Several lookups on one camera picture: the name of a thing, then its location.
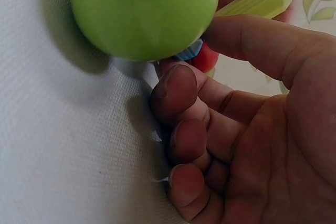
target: green sphere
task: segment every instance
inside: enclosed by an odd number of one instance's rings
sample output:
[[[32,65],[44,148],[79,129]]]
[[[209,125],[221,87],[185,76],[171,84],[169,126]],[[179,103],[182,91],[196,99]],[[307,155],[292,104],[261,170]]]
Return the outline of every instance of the green sphere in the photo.
[[[71,0],[78,26],[100,50],[134,61],[171,57],[210,24],[218,0]]]

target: fingernail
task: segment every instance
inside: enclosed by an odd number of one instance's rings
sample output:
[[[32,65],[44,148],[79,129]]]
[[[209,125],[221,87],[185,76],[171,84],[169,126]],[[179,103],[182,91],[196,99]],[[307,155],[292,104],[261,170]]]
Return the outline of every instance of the fingernail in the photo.
[[[159,83],[155,88],[155,95],[158,98],[163,99],[167,96],[167,83],[169,82],[170,77],[178,68],[178,66],[179,65],[172,67],[171,70],[169,70],[169,72],[160,79]]]
[[[173,183],[172,183],[172,181],[173,181],[173,177],[174,177],[175,170],[176,170],[176,168],[178,168],[178,167],[181,166],[181,165],[183,165],[183,164],[179,164],[179,165],[174,166],[174,168],[171,170],[171,172],[170,172],[170,174],[169,174],[169,186],[170,186],[170,188],[173,188]]]

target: white textured surface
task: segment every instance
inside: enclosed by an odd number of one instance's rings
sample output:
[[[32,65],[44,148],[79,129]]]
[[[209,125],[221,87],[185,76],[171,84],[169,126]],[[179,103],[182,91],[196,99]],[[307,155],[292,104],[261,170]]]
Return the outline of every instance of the white textured surface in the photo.
[[[69,0],[0,0],[0,223],[180,223],[153,69],[92,48]]]

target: yellow-green object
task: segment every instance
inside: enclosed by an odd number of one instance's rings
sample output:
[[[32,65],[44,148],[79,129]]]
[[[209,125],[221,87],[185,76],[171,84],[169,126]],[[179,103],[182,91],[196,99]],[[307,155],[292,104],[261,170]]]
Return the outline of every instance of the yellow-green object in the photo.
[[[292,0],[235,0],[218,10],[215,17],[232,15],[256,15],[275,18],[283,13]]]

